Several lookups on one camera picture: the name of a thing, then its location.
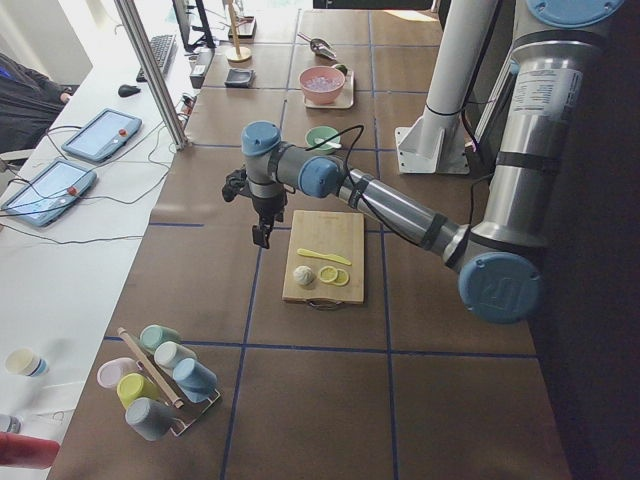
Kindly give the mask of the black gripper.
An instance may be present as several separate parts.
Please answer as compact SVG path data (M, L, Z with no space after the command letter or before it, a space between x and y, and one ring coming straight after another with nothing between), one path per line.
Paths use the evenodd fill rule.
M263 249L270 248L270 235L275 222L284 221L286 195L262 198L253 196L252 205L258 214L258 225L252 226L253 243Z

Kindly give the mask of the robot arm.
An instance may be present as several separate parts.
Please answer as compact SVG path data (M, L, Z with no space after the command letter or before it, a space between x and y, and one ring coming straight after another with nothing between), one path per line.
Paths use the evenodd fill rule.
M259 221L253 240L267 247L286 194L336 196L409 243L442 258L476 316L508 324L528 317L543 296L542 224L577 104L583 74L603 52L617 1L519 1L499 80L515 80L489 196L479 222L459 225L381 181L281 138L268 121L241 134L242 194Z

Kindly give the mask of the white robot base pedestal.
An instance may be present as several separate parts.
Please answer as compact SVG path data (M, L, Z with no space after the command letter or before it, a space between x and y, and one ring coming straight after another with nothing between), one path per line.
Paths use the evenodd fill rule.
M402 174L469 173L461 115L496 1L453 1L422 115L395 130Z

